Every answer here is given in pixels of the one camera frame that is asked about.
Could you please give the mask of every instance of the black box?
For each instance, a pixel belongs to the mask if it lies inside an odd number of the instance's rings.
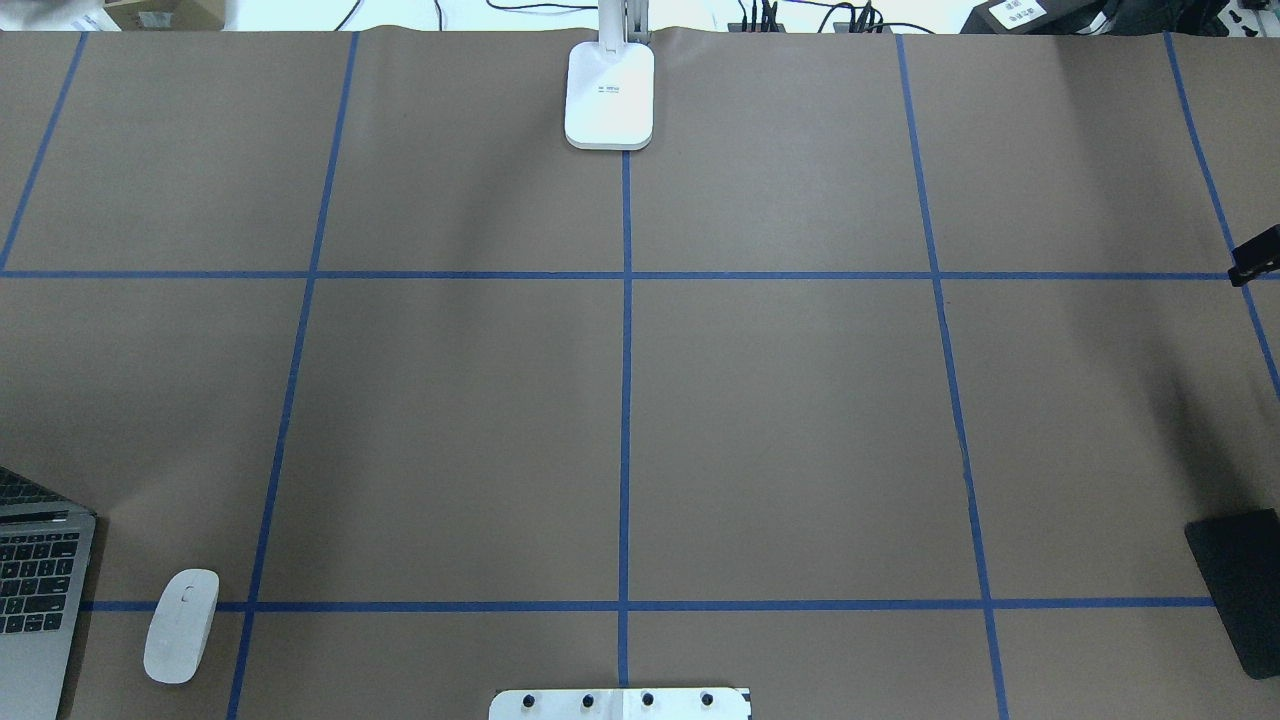
[[[963,35],[1027,35],[1097,0],[989,0],[969,13]]]

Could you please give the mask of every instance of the laptop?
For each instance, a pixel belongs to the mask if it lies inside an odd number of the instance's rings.
[[[54,720],[93,511],[0,468],[0,717]]]

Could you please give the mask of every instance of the white label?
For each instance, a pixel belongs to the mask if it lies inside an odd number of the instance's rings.
[[[1000,20],[1000,24],[1005,26],[1005,29],[1014,29],[1048,13],[1036,0],[1007,0],[1000,5],[992,5],[991,14]]]
[[[138,13],[138,24],[147,29],[163,29],[173,24],[173,13]]]

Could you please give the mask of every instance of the white mouse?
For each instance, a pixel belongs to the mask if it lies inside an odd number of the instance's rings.
[[[218,605],[218,573],[183,570],[169,580],[147,630],[142,667],[157,683],[186,683],[200,667]]]

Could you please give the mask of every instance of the white lamp base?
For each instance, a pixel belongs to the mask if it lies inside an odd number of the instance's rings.
[[[582,150],[640,150],[653,140],[653,50],[637,42],[608,54],[580,42],[568,54],[564,137]]]

